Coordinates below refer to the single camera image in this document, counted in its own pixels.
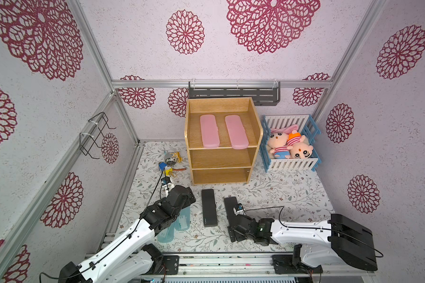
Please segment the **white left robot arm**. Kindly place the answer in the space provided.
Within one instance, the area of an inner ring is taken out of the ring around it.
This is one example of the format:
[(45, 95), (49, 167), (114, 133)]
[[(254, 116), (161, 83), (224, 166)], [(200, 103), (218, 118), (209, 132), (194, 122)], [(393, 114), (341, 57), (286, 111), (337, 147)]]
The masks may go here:
[(195, 202), (190, 187), (175, 186), (167, 197), (147, 206), (127, 232), (106, 248), (80, 264), (65, 265), (58, 282), (127, 283), (138, 275), (164, 272), (163, 254), (153, 241)]

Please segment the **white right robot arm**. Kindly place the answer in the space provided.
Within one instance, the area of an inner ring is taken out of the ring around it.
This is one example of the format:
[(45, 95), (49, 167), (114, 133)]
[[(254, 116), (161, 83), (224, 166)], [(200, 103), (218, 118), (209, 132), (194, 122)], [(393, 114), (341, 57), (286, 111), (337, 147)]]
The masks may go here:
[(359, 270), (378, 270), (372, 231), (337, 213), (321, 222), (257, 221), (238, 214), (231, 218), (228, 229), (232, 241), (249, 239), (261, 246), (295, 244), (294, 265), (317, 268), (345, 263)]

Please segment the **pink pencil case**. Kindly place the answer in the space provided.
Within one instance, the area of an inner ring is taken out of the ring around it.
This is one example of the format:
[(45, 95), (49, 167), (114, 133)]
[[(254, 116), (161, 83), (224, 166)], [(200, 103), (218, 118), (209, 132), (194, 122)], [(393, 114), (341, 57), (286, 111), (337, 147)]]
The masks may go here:
[(216, 149), (220, 146), (220, 137), (216, 117), (213, 114), (200, 116), (201, 139), (204, 148)]
[(248, 148), (249, 140), (239, 115), (225, 116), (225, 124), (229, 133), (231, 147), (235, 150)]

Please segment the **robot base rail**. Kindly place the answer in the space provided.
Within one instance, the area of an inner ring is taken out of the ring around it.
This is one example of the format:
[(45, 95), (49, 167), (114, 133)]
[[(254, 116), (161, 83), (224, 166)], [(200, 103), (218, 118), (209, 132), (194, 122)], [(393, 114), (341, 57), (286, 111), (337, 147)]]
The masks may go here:
[(298, 277), (309, 279), (300, 264), (300, 246), (282, 252), (162, 252), (168, 263), (167, 275), (174, 278)]

